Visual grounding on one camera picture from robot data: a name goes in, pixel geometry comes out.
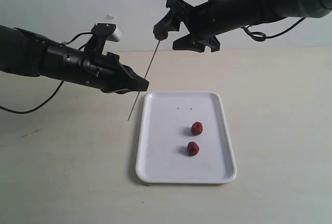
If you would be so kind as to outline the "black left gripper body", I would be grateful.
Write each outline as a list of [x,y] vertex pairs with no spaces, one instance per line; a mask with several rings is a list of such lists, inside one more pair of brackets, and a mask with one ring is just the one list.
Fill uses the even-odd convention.
[[108,53],[86,58],[82,67],[88,73],[86,84],[89,82],[103,93],[114,93],[114,90],[121,89],[124,71],[118,55]]

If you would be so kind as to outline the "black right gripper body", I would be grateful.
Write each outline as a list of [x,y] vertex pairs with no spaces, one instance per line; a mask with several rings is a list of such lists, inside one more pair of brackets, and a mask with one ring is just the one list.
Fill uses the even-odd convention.
[[181,23],[184,23],[192,39],[196,43],[209,47],[211,52],[220,50],[220,42],[215,34],[203,35],[208,26],[215,23],[216,18],[211,15],[211,8],[220,1],[207,1],[198,6],[192,6],[184,0],[167,0],[166,7],[173,11]]

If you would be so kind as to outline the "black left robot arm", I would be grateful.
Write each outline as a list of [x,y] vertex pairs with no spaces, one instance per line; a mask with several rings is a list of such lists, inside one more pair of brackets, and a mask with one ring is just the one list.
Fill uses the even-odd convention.
[[119,61],[103,55],[107,41],[117,41],[115,24],[98,23],[83,51],[20,28],[1,26],[1,71],[20,76],[57,79],[104,93],[147,91],[149,82]]

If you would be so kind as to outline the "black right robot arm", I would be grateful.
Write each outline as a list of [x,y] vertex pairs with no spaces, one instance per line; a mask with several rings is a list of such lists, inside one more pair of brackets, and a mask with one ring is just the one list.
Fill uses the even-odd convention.
[[331,0],[207,0],[192,6],[184,0],[167,0],[168,13],[154,26],[155,39],[167,39],[169,32],[178,32],[184,24],[188,35],[173,42],[173,50],[202,53],[206,47],[220,50],[217,36],[243,29],[255,41],[269,36],[251,32],[250,26],[274,23],[285,18],[322,18],[331,12]]

